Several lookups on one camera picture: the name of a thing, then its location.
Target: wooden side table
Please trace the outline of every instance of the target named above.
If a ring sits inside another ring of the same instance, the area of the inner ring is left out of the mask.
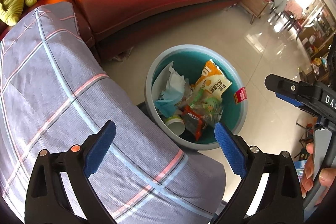
[[[252,14],[250,24],[253,24],[256,17],[260,18],[262,12],[271,0],[241,0],[238,4]]]

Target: finger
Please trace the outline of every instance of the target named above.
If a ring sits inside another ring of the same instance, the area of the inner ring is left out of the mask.
[[[301,181],[300,181],[300,188],[301,188],[301,193],[302,193],[302,197],[305,198],[306,197],[306,189],[303,187]]]
[[[329,190],[329,188],[326,188],[326,189],[323,191],[322,195],[318,198],[318,200],[316,201],[316,204],[315,204],[315,205],[319,205],[319,204],[322,202],[322,200],[323,200],[323,198],[326,196],[328,190]]]
[[[331,185],[333,184],[335,177],[336,177],[336,169],[334,168],[322,169],[319,176],[320,184],[322,186],[330,188]]]
[[[309,143],[306,145],[306,150],[309,154],[313,154],[314,153],[314,143]]]
[[[312,178],[307,178],[305,170],[303,171],[301,183],[307,192],[310,191],[314,185]]]
[[[304,165],[304,170],[306,172],[307,178],[310,178],[314,173],[314,162],[313,155],[310,155],[307,159],[307,162]]]

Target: plaid cloth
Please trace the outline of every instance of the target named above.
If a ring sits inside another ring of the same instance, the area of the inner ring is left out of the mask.
[[[116,137],[89,180],[118,223],[208,223],[220,204],[223,166],[182,151],[132,105],[80,38],[68,2],[38,7],[1,41],[0,111],[0,191],[22,221],[39,151],[66,151],[107,120]]]

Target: beige floor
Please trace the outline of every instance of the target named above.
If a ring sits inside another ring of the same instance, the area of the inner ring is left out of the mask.
[[[179,44],[198,44],[226,58],[246,86],[248,113],[240,135],[248,145],[263,152],[279,154],[287,150],[295,156],[303,134],[295,125],[309,117],[266,90],[265,77],[271,73],[299,80],[298,68],[309,68],[308,57],[295,35],[279,32],[283,24],[268,22],[268,15],[250,25],[250,15],[240,7],[197,18],[136,46],[123,63],[111,61],[103,69],[129,95],[134,104],[144,101],[144,83],[149,67],[164,50]],[[239,184],[220,149],[204,151],[223,163],[227,173],[224,199],[229,200]]]

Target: pink cloth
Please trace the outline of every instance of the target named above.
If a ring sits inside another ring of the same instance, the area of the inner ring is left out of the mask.
[[[302,18],[303,9],[295,0],[289,0],[287,2],[285,11],[292,12],[296,20]]]

